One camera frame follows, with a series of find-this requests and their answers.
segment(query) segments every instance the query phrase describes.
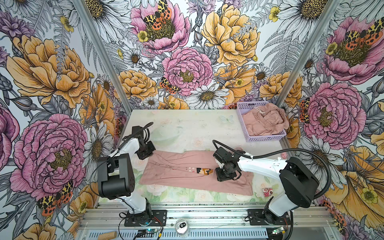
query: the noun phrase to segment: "metal pole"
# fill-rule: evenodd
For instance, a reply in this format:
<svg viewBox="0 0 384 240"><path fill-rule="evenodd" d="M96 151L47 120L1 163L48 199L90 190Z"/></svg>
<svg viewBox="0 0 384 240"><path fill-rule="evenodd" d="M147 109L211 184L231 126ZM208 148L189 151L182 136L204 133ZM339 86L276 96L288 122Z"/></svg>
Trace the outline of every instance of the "metal pole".
<svg viewBox="0 0 384 240"><path fill-rule="evenodd" d="M299 59L297 59L296 64L294 65L286 84L284 85L279 97L276 100L276 105L281 107L281 104L284 102L285 98L288 96L289 91L291 90L293 84L296 82L296 79L299 77L301 69L308 60L308 56L311 54L312 49L315 46L315 43L323 33L325 27L329 24L329 20L335 13L340 0L328 0L327 4L324 7L323 13L321 14L319 20L317 21L316 27L313 30L312 34L308 37L308 41L305 44L303 50L300 53Z"/></svg>
<svg viewBox="0 0 384 240"><path fill-rule="evenodd" d="M112 64L112 61L109 58L107 50L105 49L103 40L101 39L101 36L98 34L99 30L94 25L93 18L88 11L88 7L84 0L73 1L73 5L75 6L80 16L81 21L83 22L83 25L87 31L88 38L92 40L92 43L97 53L99 54L99 57L102 60L105 69L107 70L107 74L111 78L112 84L116 88L116 91L120 96L121 103L127 112L127 115L128 115L127 117L129 118L131 116L131 112L133 108L129 103L128 98L125 95L125 92L118 79L118 76Z"/></svg>

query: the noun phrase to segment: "table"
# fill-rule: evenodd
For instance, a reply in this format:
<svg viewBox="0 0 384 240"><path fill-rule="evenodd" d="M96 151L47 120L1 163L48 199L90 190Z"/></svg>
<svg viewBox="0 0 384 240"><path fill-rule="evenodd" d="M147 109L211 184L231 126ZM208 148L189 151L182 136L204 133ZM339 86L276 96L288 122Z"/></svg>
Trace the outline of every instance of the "table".
<svg viewBox="0 0 384 240"><path fill-rule="evenodd" d="M280 150L279 141L246 142L236 110L133 110L124 136L131 134L133 126L154 124L149 128L150 140L157 150L183 153L191 150L215 150L212 140L218 140L234 149L242 148L253 155L261 155ZM253 196L211 192L205 190L168 187L160 185L140 185L147 159L140 160L137 155L131 159L135 190L150 203L159 202L267 202L271 196L284 191L279 181L255 174L252 181ZM273 194L264 197L262 189L271 187ZM113 202L100 199L100 202Z"/></svg>

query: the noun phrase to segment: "pink clothes in basket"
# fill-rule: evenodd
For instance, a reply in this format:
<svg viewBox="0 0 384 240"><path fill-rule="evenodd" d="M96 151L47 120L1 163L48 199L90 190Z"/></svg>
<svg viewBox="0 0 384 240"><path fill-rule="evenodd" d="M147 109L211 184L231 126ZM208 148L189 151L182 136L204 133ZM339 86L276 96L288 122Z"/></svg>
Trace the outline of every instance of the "pink clothes in basket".
<svg viewBox="0 0 384 240"><path fill-rule="evenodd" d="M154 151L139 183L253 195L253 173L242 172L236 181L219 182L215 172L218 165L213 154L214 151L187 151L182 154ZM199 173L201 170L198 168L204 169L207 174Z"/></svg>
<svg viewBox="0 0 384 240"><path fill-rule="evenodd" d="M284 110L273 103L254 107L242 116L250 136L274 135L289 128Z"/></svg>

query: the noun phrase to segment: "floral tabletop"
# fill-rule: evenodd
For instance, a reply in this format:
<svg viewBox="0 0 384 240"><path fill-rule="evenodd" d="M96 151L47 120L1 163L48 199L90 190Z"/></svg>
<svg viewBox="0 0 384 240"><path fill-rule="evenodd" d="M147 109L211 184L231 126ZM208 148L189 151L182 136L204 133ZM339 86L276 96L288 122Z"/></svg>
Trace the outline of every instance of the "floral tabletop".
<svg viewBox="0 0 384 240"><path fill-rule="evenodd" d="M134 110L128 121L124 136L129 135L132 126L144 126L154 122L149 128L151 140L157 150L179 152L207 150L215 147L212 140L242 148L254 155L266 154L281 149L279 141L246 142L238 121L236 110ZM155 202L267 202L272 196L283 192L279 181L254 174L252 181L253 196L227 194L205 190L186 189L162 185L141 185L140 178L147 164L147 159L140 160L136 155L131 159L135 174L135 190L151 203ZM270 196L265 196L263 189L272 189Z"/></svg>

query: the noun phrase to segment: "laundry basket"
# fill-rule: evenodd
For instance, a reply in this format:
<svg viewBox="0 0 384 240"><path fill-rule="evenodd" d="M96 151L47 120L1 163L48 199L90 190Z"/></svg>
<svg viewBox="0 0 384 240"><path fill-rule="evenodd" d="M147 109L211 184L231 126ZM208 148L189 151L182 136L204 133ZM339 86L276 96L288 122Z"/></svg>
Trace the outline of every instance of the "laundry basket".
<svg viewBox="0 0 384 240"><path fill-rule="evenodd" d="M269 103L268 101L252 101L252 102L237 102L237 117L239 118L241 128L243 129L244 137L247 142L255 142L255 141L278 141L287 133L283 129L279 134L275 135L265 135L265 136L250 136L248 134L247 128L245 127L243 114L249 112L255 106L263 106Z"/></svg>

